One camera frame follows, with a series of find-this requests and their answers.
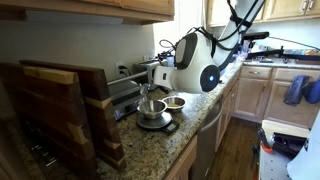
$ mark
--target dishwasher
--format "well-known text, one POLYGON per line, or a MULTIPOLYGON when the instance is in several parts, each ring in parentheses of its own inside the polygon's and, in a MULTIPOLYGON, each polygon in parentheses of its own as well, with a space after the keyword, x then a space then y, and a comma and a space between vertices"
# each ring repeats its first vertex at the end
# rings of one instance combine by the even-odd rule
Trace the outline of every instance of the dishwasher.
POLYGON ((206 179, 214 159, 222 114, 222 97, 217 101, 197 132, 197 156, 189 171, 193 180, 206 179))

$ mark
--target bowl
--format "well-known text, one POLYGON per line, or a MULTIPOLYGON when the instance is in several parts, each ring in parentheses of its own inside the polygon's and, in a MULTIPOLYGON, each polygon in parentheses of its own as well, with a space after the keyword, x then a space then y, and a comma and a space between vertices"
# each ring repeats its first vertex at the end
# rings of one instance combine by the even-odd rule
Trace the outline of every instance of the bowl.
POLYGON ((166 97, 162 99, 162 101, 164 101, 167 104, 167 110, 173 113, 181 112, 185 104, 184 99, 176 96, 166 97))
POLYGON ((167 109, 167 104, 163 101, 148 100, 142 102, 137 110, 147 119, 157 119, 167 109))

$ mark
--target wooden cutting board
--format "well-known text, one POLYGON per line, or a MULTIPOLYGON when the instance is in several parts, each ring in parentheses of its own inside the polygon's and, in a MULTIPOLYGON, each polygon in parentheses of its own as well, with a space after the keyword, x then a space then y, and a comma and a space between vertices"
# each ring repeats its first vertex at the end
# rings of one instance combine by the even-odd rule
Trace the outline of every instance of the wooden cutting board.
POLYGON ((123 171, 126 162, 104 70, 34 60, 20 60, 20 64, 78 73, 97 156, 123 171))
POLYGON ((100 179, 77 74, 0 63, 0 76, 17 118, 38 141, 79 179, 100 179))

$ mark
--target wooden floor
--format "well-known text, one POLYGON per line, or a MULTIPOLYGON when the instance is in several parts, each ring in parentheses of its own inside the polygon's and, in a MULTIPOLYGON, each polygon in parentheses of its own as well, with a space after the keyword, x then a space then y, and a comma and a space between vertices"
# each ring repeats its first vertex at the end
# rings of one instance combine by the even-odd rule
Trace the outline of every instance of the wooden floor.
POLYGON ((231 118, 213 162, 210 180, 251 180, 252 146, 257 143, 260 124, 231 118))

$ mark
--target dish towel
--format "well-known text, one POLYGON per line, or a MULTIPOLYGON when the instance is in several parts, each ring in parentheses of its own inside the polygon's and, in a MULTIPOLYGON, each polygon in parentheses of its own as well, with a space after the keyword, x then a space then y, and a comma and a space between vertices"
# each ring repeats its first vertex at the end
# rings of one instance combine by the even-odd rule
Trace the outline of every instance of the dish towel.
POLYGON ((302 99, 302 88, 306 86, 308 82, 309 76, 296 75, 285 94, 283 102, 290 106, 300 104, 302 99))
POLYGON ((302 89, 302 94, 306 101, 310 104, 320 102, 320 78, 315 82, 309 83, 302 89))

